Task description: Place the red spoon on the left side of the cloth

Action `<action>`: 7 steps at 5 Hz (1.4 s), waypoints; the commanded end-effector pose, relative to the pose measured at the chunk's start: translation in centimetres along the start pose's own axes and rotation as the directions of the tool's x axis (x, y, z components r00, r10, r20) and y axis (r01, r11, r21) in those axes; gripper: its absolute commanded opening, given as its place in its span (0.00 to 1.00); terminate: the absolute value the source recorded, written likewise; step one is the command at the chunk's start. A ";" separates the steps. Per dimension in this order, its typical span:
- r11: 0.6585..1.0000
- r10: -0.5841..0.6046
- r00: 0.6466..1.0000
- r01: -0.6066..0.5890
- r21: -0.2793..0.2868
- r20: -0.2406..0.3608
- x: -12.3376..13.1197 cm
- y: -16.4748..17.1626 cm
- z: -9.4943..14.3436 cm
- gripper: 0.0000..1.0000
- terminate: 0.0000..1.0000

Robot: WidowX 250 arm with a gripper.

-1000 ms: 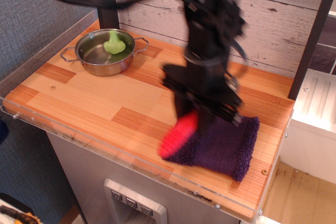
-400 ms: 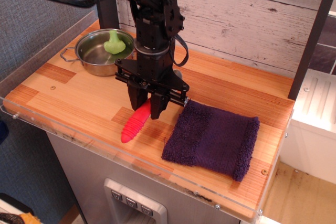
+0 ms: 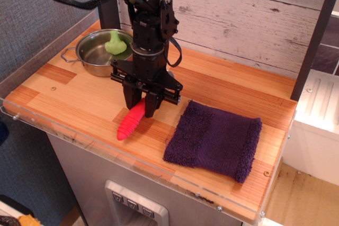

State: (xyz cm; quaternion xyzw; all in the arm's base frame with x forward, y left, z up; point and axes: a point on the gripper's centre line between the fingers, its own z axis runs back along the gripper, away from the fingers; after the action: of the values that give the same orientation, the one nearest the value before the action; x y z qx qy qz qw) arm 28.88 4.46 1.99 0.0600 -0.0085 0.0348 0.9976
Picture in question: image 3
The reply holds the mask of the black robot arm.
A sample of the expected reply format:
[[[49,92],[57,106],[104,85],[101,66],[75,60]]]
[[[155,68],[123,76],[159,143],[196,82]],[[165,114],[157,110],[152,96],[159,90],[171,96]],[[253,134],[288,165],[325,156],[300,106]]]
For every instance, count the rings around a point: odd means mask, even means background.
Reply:
[[[168,59],[169,45],[180,49],[173,38],[178,32],[179,21],[173,11],[173,0],[124,0],[128,6],[133,31],[130,44],[132,60],[111,62],[111,78],[122,83],[128,109],[145,98],[145,116],[153,117],[163,100],[178,104],[183,86],[167,71],[167,66],[176,67]]]

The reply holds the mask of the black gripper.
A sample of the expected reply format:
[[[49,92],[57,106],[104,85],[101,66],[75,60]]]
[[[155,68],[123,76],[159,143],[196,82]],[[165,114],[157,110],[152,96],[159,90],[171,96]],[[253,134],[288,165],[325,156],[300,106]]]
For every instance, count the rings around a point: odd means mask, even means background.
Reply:
[[[145,97],[145,117],[153,117],[162,100],[178,104],[183,86],[167,71],[165,52],[155,55],[133,53],[132,60],[111,62],[111,79],[123,85],[127,109],[132,109]]]

